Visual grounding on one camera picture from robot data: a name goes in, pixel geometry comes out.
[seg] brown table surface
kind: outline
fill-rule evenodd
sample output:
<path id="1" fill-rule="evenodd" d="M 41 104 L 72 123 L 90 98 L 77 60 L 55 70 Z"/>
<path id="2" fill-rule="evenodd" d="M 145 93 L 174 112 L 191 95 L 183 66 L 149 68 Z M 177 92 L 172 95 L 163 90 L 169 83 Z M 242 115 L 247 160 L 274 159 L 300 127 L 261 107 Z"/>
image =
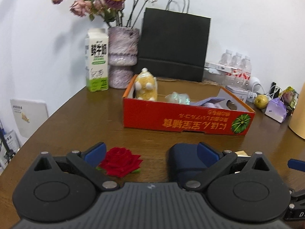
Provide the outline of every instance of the brown table surface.
<path id="1" fill-rule="evenodd" d="M 305 173 L 287 167 L 290 158 L 305 160 L 305 140 L 287 127 L 287 120 L 280 124 L 256 110 L 246 136 L 124 128 L 123 92 L 109 89 L 90 93 L 83 88 L 30 137 L 0 176 L 1 229 L 9 229 L 19 220 L 12 203 L 12 193 L 40 152 L 64 156 L 72 150 L 84 151 L 99 141 L 105 142 L 107 149 L 126 147 L 134 154 L 142 155 L 141 173 L 129 174 L 121 182 L 165 182 L 166 151 L 176 143 L 197 144 L 204 141 L 220 151 L 244 150 L 249 155 L 262 151 L 291 188 L 305 188 Z M 290 223 L 290 226 L 297 228 L 299 223 Z"/>

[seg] plastic bottle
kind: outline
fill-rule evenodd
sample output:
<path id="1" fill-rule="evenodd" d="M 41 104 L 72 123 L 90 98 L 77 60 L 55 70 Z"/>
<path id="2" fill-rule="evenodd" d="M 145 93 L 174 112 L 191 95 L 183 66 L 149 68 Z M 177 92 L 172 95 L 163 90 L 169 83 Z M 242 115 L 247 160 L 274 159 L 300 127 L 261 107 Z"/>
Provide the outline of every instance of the plastic bottle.
<path id="1" fill-rule="evenodd" d="M 245 56 L 244 59 L 242 59 L 241 62 L 241 68 L 242 68 L 242 82 L 243 85 L 242 87 L 247 90 L 248 89 L 248 84 L 250 81 L 250 77 L 251 77 L 251 72 L 252 72 L 252 65 L 251 65 L 251 61 L 250 61 L 250 57 L 249 56 Z"/>
<path id="2" fill-rule="evenodd" d="M 233 56 L 231 63 L 229 66 L 236 68 L 233 70 L 233 73 L 227 73 L 225 78 L 225 84 L 226 85 L 232 85 L 235 87 L 242 87 L 243 83 L 241 82 L 241 76 L 242 76 L 242 68 L 241 68 L 241 62 L 242 62 L 242 54 L 237 52 L 235 56 Z"/>
<path id="3" fill-rule="evenodd" d="M 226 50 L 226 52 L 222 55 L 219 64 L 229 65 L 232 61 L 232 51 Z"/>

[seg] milk carton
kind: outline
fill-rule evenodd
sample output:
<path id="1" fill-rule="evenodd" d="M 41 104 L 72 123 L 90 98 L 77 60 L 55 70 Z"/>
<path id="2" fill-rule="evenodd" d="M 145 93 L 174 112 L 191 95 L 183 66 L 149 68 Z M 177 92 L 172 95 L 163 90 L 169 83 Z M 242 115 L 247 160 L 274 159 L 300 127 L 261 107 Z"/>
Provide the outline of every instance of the milk carton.
<path id="1" fill-rule="evenodd" d="M 91 91 L 108 89 L 108 35 L 91 28 L 85 39 L 86 86 Z"/>

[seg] metal pin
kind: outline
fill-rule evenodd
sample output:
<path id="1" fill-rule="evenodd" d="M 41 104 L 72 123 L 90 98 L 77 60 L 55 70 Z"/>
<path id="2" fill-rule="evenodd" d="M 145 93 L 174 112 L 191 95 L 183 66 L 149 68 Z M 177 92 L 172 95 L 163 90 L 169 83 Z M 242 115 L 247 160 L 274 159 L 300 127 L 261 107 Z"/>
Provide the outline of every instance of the metal pin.
<path id="1" fill-rule="evenodd" d="M 117 183 L 115 181 L 105 181 L 102 186 L 106 189 L 114 189 L 117 187 Z"/>
<path id="2" fill-rule="evenodd" d="M 198 181 L 192 180 L 192 181 L 186 182 L 185 185 L 186 185 L 188 188 L 199 188 L 199 187 L 201 186 L 201 183 L 198 182 Z"/>

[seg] bag handle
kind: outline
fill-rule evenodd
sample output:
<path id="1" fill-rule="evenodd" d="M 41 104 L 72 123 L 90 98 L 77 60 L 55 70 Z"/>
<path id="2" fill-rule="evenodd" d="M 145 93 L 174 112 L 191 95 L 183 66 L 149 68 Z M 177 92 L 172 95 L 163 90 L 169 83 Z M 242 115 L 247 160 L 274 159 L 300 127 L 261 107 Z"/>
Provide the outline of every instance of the bag handle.
<path id="1" fill-rule="evenodd" d="M 170 7 L 170 4 L 171 4 L 172 1 L 173 1 L 173 0 L 168 0 L 165 10 L 169 10 L 169 7 Z M 181 12 L 181 13 L 184 12 L 185 5 L 186 5 L 186 1 L 183 0 L 183 9 L 182 9 L 182 12 Z M 188 6 L 187 6 L 187 8 L 186 8 L 186 13 L 187 13 L 187 14 L 189 13 L 189 8 L 190 8 L 190 0 L 188 0 Z"/>

